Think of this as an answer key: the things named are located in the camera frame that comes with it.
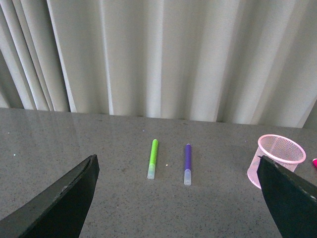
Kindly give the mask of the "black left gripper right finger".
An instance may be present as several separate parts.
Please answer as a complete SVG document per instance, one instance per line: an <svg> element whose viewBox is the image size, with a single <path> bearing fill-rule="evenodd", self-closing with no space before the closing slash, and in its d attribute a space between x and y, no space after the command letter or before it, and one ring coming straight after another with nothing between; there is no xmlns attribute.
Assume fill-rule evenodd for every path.
<svg viewBox="0 0 317 238"><path fill-rule="evenodd" d="M317 236L317 187L267 156L257 175L270 214L284 238Z"/></svg>

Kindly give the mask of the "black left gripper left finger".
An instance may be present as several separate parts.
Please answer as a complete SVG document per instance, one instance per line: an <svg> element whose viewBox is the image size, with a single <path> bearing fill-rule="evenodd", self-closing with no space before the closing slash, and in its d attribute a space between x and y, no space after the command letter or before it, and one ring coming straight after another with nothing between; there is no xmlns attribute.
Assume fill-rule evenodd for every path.
<svg viewBox="0 0 317 238"><path fill-rule="evenodd" d="M2 238L77 238L99 175L91 155L21 208L0 221Z"/></svg>

